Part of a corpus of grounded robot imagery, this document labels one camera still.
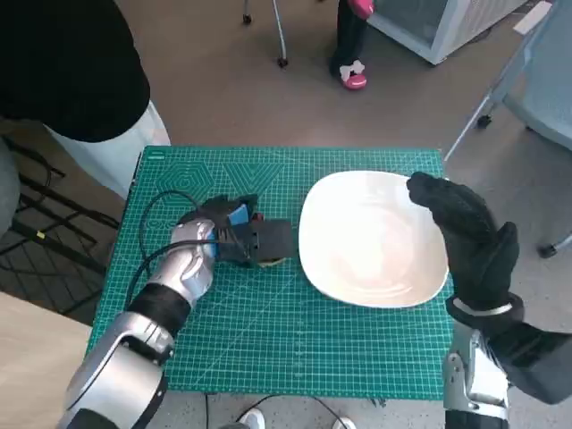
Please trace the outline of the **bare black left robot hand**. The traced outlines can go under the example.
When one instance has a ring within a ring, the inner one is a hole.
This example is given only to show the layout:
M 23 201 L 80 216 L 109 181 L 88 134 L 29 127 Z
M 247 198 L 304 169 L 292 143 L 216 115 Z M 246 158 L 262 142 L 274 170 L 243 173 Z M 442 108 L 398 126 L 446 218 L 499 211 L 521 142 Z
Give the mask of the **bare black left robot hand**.
M 198 216 L 213 221 L 217 228 L 263 221 L 265 217 L 257 210 L 257 205 L 257 194 L 247 194 L 235 199 L 219 195 L 206 200 L 198 209 Z

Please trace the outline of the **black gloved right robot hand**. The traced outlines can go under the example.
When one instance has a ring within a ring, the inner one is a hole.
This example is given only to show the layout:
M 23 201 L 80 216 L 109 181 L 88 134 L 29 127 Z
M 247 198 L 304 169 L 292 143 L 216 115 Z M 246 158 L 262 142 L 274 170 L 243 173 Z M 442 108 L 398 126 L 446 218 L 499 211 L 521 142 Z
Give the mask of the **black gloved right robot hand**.
M 484 199 L 466 185 L 415 172 L 407 188 L 410 200 L 430 210 L 442 233 L 454 297 L 475 311 L 507 305 L 519 256 L 517 226 L 498 226 Z

